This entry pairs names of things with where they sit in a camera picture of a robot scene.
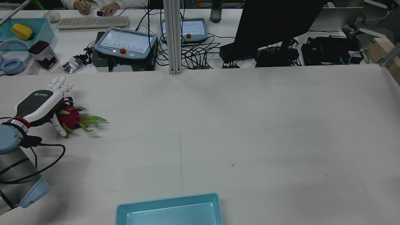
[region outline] dragon fruit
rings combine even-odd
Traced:
[[[60,111],[57,114],[57,119],[64,128],[64,130],[72,132],[72,129],[82,128],[86,132],[91,132],[93,130],[88,130],[88,126],[85,123],[92,123],[98,127],[97,121],[107,121],[104,118],[97,116],[84,116],[82,117],[79,112],[86,110],[84,107],[75,107],[71,101],[66,101],[61,105]]]

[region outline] water bottle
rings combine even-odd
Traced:
[[[223,0],[212,0],[210,20],[213,23],[221,21],[222,1]]]

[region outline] wooden block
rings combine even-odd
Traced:
[[[370,56],[371,62],[376,63],[385,57],[392,49],[394,45],[387,38],[373,38],[371,43],[364,49]],[[395,81],[400,85],[400,58],[395,57],[389,65],[386,66],[387,70],[393,76]]]

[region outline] keyboard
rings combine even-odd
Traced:
[[[57,28],[60,30],[77,29],[99,29],[109,27],[127,27],[129,25],[128,16],[96,16],[96,17],[75,17],[62,18]]]

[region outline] teal tray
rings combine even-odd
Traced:
[[[223,225],[217,193],[118,205],[116,225]]]
[[[0,26],[0,41],[6,41],[10,39],[18,39],[17,36],[11,31],[14,24],[22,24],[32,29],[33,34],[30,39],[26,40],[26,43],[30,47],[37,41],[42,40],[48,43],[53,39],[54,33],[50,27],[50,23],[47,18],[11,18],[7,20],[2,26]],[[3,51],[26,51],[26,47],[20,44],[12,44],[5,47]]]

